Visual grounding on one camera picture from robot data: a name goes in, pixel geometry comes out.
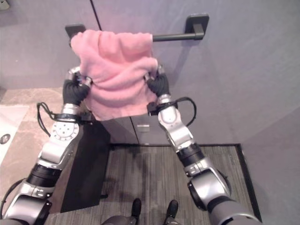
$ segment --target cabinet handle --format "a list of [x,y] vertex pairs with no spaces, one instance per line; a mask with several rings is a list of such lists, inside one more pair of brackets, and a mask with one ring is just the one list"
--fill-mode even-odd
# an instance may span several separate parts
[[149,132],[150,131],[149,124],[138,124],[138,125],[136,125],[136,127],[139,132]]

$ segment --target gray carpet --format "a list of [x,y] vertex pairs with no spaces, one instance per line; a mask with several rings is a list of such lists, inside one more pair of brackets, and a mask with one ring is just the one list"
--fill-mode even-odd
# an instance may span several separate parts
[[[202,148],[228,176],[232,197],[252,211],[235,147]],[[47,225],[99,225],[113,215],[129,216],[132,201],[142,200],[140,225],[162,224],[168,203],[179,202],[177,221],[183,225],[209,225],[207,212],[196,208],[187,188],[181,162],[169,147],[117,147],[111,151],[102,193],[109,197],[95,207],[51,214]]]

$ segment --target black cable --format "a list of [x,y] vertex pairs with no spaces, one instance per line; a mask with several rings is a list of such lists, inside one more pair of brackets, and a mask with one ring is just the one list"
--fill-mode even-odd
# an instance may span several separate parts
[[37,122],[38,122],[39,126],[41,127],[41,129],[50,137],[51,135],[48,132],[47,128],[45,127],[43,120],[41,118],[40,107],[42,107],[48,115],[49,115],[50,110],[45,102],[37,103]]
[[176,100],[177,103],[178,103],[178,102],[184,102],[184,101],[188,101],[188,102],[192,103],[192,105],[193,105],[193,107],[194,107],[194,115],[193,115],[192,119],[190,120],[190,122],[187,123],[187,127],[188,127],[188,126],[191,125],[191,124],[194,122],[194,120],[196,119],[196,115],[197,115],[197,106],[196,106],[196,103],[195,103],[191,98],[189,98],[189,97],[180,97],[180,98],[178,98],[178,99]]
[[191,98],[189,98],[189,97],[180,97],[175,101],[172,101],[172,102],[163,104],[161,106],[158,106],[158,110],[161,111],[161,110],[166,109],[170,106],[176,106],[177,103],[179,103],[179,102],[185,102],[185,101],[191,102],[193,104],[193,107],[194,107],[194,115],[193,115],[191,121],[189,123],[187,123],[187,125],[186,125],[188,127],[189,125],[191,125],[194,122],[194,120],[196,119],[196,115],[197,115],[196,103]]
[[8,191],[5,193],[3,200],[1,201],[1,206],[0,206],[0,219],[3,219],[2,211],[3,211],[3,206],[4,206],[4,203],[6,202],[7,197],[23,180],[24,179],[21,179],[21,180],[18,180],[17,182],[15,182],[12,186],[10,186]]
[[74,123],[74,121],[68,121],[68,120],[59,120],[56,117],[59,114],[53,113],[52,111],[50,111],[48,105],[45,102],[39,102],[37,103],[37,121],[39,126],[41,127],[41,129],[50,137],[51,134],[48,132],[47,128],[45,127],[41,114],[40,114],[40,107],[42,107],[44,109],[44,111],[48,114],[48,116],[50,117],[50,119],[52,119],[53,121],[56,122],[64,122],[64,123]]

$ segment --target silver metal cylinder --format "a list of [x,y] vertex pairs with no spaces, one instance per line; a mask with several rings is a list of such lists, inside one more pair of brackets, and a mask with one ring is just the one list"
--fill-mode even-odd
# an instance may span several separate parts
[[234,201],[222,202],[214,207],[209,214],[210,222],[212,225],[221,225],[225,221],[232,221],[230,225],[259,225],[259,220],[252,215],[241,204]]

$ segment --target pink towel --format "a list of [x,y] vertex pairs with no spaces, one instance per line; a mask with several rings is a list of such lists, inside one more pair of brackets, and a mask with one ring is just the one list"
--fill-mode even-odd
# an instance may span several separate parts
[[143,77],[158,68],[151,34],[87,30],[75,35],[71,46],[80,58],[80,73],[93,80],[85,103],[97,120],[147,113],[156,96]]

